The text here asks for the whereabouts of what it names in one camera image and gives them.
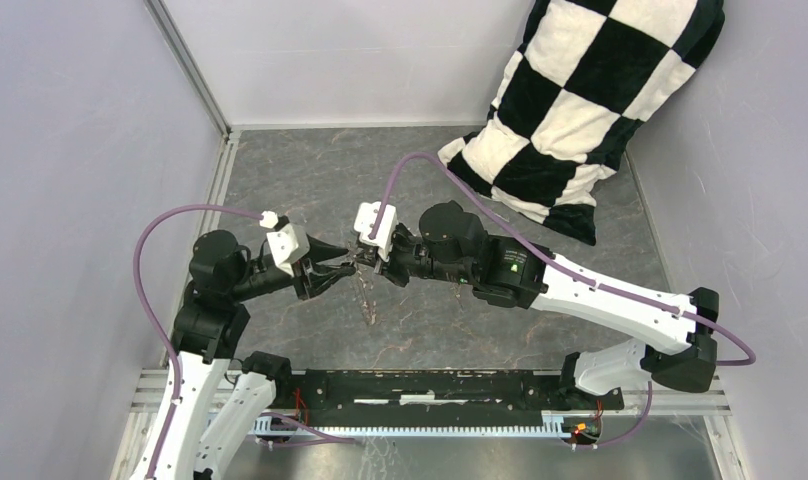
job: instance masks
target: black and white checkered fabric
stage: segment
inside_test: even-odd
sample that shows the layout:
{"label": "black and white checkered fabric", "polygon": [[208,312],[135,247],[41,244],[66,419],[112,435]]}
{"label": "black and white checkered fabric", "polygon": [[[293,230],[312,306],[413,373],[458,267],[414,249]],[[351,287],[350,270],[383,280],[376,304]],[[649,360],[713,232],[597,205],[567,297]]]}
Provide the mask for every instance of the black and white checkered fabric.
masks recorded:
{"label": "black and white checkered fabric", "polygon": [[594,183],[723,22],[722,0],[537,0],[486,127],[439,156],[481,195],[594,245]]}

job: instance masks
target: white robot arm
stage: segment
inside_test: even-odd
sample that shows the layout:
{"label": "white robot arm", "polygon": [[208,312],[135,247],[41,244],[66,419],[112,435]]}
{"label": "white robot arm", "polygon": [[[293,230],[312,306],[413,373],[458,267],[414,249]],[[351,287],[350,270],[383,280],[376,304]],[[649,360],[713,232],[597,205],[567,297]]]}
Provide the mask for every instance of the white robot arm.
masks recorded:
{"label": "white robot arm", "polygon": [[658,292],[592,272],[540,248],[564,269],[594,279],[595,285],[675,306],[680,314],[591,287],[545,265],[516,240],[489,235],[478,217],[456,202],[428,209],[419,220],[421,237],[399,224],[395,208],[387,206],[371,239],[379,206],[376,202],[360,207],[354,229],[363,250],[357,261],[374,266],[376,273],[396,285],[406,285],[410,277],[471,284],[474,296],[490,305],[565,313],[633,337],[598,352],[569,355],[563,367],[566,383],[593,395],[650,379],[686,392],[709,388],[716,343],[706,327],[683,313],[715,321],[716,292],[704,288],[690,295]]}

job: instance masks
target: white wall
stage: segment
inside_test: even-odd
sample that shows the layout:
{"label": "white wall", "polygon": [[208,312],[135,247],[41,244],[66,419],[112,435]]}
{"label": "white wall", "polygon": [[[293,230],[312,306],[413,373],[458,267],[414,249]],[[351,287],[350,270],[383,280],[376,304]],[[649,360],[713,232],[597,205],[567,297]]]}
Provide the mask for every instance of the white wall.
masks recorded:
{"label": "white wall", "polygon": [[0,2],[0,479],[108,477],[219,142],[141,1]]}
{"label": "white wall", "polygon": [[674,287],[717,289],[720,321],[757,351],[720,372],[752,473],[808,478],[808,0],[725,10],[707,63],[629,151]]}
{"label": "white wall", "polygon": [[483,122],[533,0],[167,0],[234,125]]}

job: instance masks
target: white cable clip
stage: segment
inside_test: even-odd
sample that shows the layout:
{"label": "white cable clip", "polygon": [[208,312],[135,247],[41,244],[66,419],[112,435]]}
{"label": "white cable clip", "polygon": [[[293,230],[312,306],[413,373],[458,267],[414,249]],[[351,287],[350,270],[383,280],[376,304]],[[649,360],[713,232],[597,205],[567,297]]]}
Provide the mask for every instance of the white cable clip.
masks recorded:
{"label": "white cable clip", "polygon": [[270,211],[263,212],[263,219],[260,220],[260,226],[272,229],[275,225],[277,225],[277,214]]}

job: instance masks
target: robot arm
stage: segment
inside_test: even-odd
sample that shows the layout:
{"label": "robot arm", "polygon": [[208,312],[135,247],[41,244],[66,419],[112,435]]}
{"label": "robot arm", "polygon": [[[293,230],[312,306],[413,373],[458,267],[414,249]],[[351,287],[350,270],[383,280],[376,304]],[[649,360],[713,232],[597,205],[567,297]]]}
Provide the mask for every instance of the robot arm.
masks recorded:
{"label": "robot arm", "polygon": [[[286,217],[270,212],[263,217],[261,225],[273,229],[266,235],[270,254],[261,251],[252,258],[250,250],[225,230],[209,232],[195,242],[189,263],[192,281],[171,336],[183,370],[180,399],[172,400],[170,369],[155,425],[163,425],[171,411],[171,426],[164,438],[159,430],[150,435],[132,479],[221,479],[254,419],[276,398],[291,393],[285,388],[292,371],[289,360],[255,352],[243,361],[231,397],[207,427],[216,389],[250,318],[242,302],[289,287],[306,300],[356,273],[353,263],[320,263],[347,254],[347,249],[308,236]],[[156,470],[148,475],[158,450]]]}
{"label": "robot arm", "polygon": [[[397,223],[387,206],[378,235],[369,238],[378,203],[360,207],[354,228],[361,251],[358,263],[375,268],[394,284],[410,277],[469,284],[476,298],[490,305],[556,311],[624,332],[632,340],[599,352],[567,356],[561,381],[593,395],[649,379],[685,392],[704,392],[715,372],[712,332],[681,315],[617,296],[575,281],[547,266],[515,239],[488,234],[480,219],[456,202],[438,204],[419,220],[421,237]],[[657,292],[591,272],[545,247],[559,264],[638,297],[665,301],[681,312],[718,316],[718,295],[700,288],[690,295]]]}

